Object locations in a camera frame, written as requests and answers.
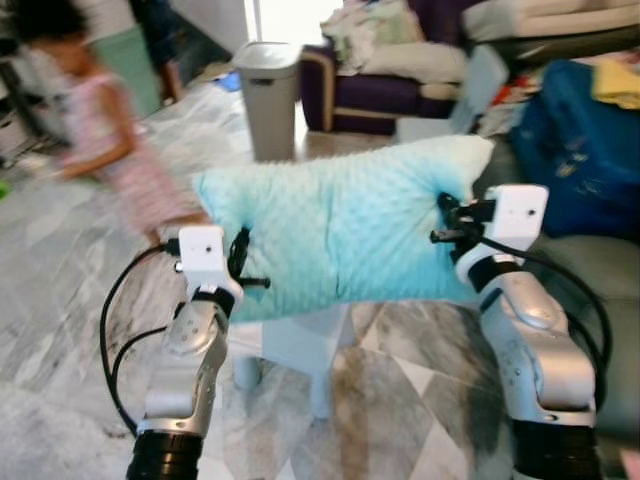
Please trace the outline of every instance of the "child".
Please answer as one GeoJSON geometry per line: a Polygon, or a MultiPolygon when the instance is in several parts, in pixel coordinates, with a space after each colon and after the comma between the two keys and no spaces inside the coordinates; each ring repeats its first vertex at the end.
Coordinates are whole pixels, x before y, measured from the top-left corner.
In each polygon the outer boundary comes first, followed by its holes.
{"type": "Polygon", "coordinates": [[[134,116],[122,82],[92,54],[87,21],[72,0],[14,1],[18,35],[53,58],[73,83],[68,130],[73,153],[60,177],[96,177],[121,199],[131,226],[152,245],[158,228],[203,223],[206,215],[187,209],[167,172],[135,133],[134,116]]]}

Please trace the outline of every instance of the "child's arm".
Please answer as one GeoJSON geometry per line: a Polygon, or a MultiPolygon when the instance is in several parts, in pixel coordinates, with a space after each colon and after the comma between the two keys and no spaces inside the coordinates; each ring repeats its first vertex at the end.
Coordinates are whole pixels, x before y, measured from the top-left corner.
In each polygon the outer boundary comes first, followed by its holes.
{"type": "Polygon", "coordinates": [[[120,92],[114,87],[103,85],[100,87],[100,102],[107,117],[115,125],[120,141],[111,150],[93,160],[65,166],[62,170],[63,178],[70,179],[93,173],[111,163],[122,160],[135,148],[134,124],[122,103],[120,92]]]}

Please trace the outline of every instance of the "armchair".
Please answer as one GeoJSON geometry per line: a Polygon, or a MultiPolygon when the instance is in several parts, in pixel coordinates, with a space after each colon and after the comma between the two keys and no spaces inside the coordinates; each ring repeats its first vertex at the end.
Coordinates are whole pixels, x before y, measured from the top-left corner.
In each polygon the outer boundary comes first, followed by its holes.
{"type": "MultiPolygon", "coordinates": [[[[480,0],[408,0],[426,38],[462,46],[462,12],[480,0]]],[[[391,135],[399,117],[447,118],[455,102],[420,96],[414,80],[393,76],[337,76],[331,42],[304,47],[300,96],[311,130],[391,135]]]]}

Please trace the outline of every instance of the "black cable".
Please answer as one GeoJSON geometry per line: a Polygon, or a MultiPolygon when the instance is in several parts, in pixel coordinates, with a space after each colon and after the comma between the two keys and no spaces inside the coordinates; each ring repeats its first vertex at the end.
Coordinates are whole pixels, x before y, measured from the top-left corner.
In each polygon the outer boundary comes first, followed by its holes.
{"type": "Polygon", "coordinates": [[[124,356],[129,351],[129,349],[131,347],[133,347],[140,340],[144,340],[145,338],[150,337],[152,335],[157,335],[158,333],[162,333],[166,329],[167,329],[167,327],[160,327],[160,328],[156,328],[156,329],[153,329],[153,330],[147,330],[146,332],[139,333],[135,337],[130,338],[127,341],[127,343],[125,343],[122,346],[122,348],[118,352],[118,355],[116,355],[116,359],[113,362],[113,370],[111,372],[111,378],[113,380],[113,384],[116,387],[116,391],[118,389],[118,371],[120,370],[120,364],[122,363],[122,360],[124,360],[124,356]]]}
{"type": "Polygon", "coordinates": [[[571,327],[575,329],[575,331],[579,333],[584,340],[586,348],[589,351],[589,356],[591,357],[591,360],[593,362],[596,377],[596,411],[600,411],[602,405],[604,405],[604,401],[607,399],[607,376],[604,365],[602,364],[602,359],[600,358],[598,345],[596,345],[593,336],[591,335],[591,333],[589,333],[587,327],[585,327],[580,320],[578,320],[569,312],[565,313],[567,315],[567,318],[569,319],[569,324],[571,325],[571,327]]]}
{"type": "Polygon", "coordinates": [[[102,313],[100,314],[100,358],[102,360],[102,371],[107,382],[107,388],[109,389],[111,400],[113,400],[120,418],[122,418],[122,421],[125,423],[133,436],[136,435],[136,422],[127,413],[124,406],[122,405],[122,402],[120,401],[120,396],[118,395],[118,387],[113,382],[113,376],[109,367],[109,352],[107,346],[107,320],[109,318],[109,308],[111,307],[111,302],[113,301],[116,293],[120,289],[120,286],[127,278],[127,275],[129,275],[131,270],[133,270],[136,265],[141,263],[146,258],[163,251],[165,251],[165,245],[158,245],[145,250],[144,252],[136,256],[133,260],[131,260],[129,265],[127,265],[127,267],[118,276],[115,283],[111,287],[111,290],[109,290],[109,294],[107,295],[104,305],[102,306],[102,313]]]}
{"type": "Polygon", "coordinates": [[[595,308],[596,313],[598,314],[598,319],[600,321],[600,328],[602,329],[602,353],[600,353],[598,356],[601,357],[602,368],[603,371],[606,372],[609,368],[609,363],[611,362],[611,353],[613,350],[613,334],[611,332],[611,323],[609,321],[609,315],[607,314],[607,311],[604,309],[602,303],[600,302],[600,299],[589,287],[589,285],[587,285],[584,280],[578,277],[575,273],[563,267],[562,265],[557,264],[553,260],[541,258],[529,252],[524,252],[522,250],[518,250],[517,248],[503,245],[486,237],[479,237],[478,241],[487,245],[488,247],[495,248],[496,250],[500,250],[515,257],[529,260],[530,262],[539,263],[540,265],[544,265],[547,268],[555,270],[567,280],[570,280],[572,283],[574,283],[587,296],[587,298],[595,308]]]}

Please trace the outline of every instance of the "gray trash can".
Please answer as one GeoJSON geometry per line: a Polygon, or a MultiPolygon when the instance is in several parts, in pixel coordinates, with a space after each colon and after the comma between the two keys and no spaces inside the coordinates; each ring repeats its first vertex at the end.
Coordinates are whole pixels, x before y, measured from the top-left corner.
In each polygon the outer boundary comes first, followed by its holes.
{"type": "Polygon", "coordinates": [[[288,43],[251,42],[233,57],[257,162],[294,158],[300,52],[288,43]]]}

